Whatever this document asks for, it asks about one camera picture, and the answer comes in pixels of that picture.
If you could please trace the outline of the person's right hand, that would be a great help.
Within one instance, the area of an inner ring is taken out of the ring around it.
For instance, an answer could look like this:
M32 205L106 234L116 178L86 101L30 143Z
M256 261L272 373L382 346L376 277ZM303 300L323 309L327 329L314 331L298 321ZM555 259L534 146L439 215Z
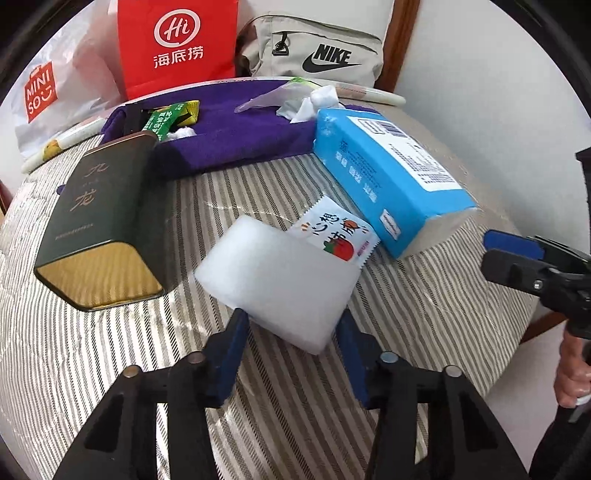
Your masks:
M554 392L561 407L574 408L579 398L590 394L590 366L583 350L586 342L564 330Z

